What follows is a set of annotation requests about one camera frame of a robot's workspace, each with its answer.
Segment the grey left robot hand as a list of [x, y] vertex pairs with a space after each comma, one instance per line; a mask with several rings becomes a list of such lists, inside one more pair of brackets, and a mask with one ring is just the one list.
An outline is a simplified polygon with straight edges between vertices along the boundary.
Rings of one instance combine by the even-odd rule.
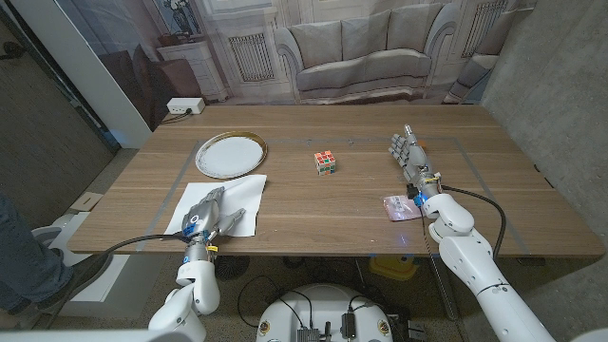
[[226, 236], [232, 230], [246, 210], [239, 208], [233, 214], [222, 218], [219, 214], [219, 201], [224, 191], [224, 186], [211, 190], [189, 209], [181, 225], [181, 234], [184, 237], [190, 240], [203, 238], [204, 242], [209, 242], [217, 236]]

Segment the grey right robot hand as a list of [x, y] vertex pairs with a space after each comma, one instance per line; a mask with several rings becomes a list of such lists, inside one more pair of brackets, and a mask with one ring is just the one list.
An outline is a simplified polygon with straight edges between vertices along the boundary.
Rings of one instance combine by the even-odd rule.
[[389, 153], [403, 169], [404, 177], [410, 187], [430, 198], [440, 193], [439, 177], [435, 175], [432, 165], [421, 144], [419, 144], [411, 127], [406, 124], [402, 135], [391, 137]]

